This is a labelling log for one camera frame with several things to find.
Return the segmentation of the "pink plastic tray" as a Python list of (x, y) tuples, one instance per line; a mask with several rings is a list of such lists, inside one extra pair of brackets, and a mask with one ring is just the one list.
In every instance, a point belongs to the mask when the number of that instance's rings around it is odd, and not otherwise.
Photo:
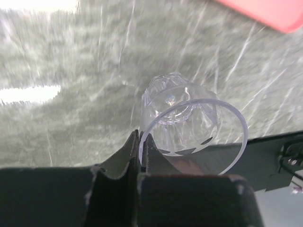
[(218, 0), (276, 31), (289, 34), (303, 26), (302, 0)]

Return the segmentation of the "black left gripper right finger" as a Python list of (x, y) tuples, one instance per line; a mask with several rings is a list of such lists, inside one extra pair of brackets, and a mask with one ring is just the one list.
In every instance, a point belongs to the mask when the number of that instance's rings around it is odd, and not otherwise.
[(141, 227), (262, 227), (252, 187), (239, 175), (139, 174)]

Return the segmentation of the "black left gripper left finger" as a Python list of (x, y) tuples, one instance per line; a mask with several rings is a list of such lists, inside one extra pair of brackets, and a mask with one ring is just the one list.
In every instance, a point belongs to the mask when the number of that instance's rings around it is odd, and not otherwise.
[(3, 227), (130, 227), (138, 131), (109, 159), (85, 167), (0, 170)]

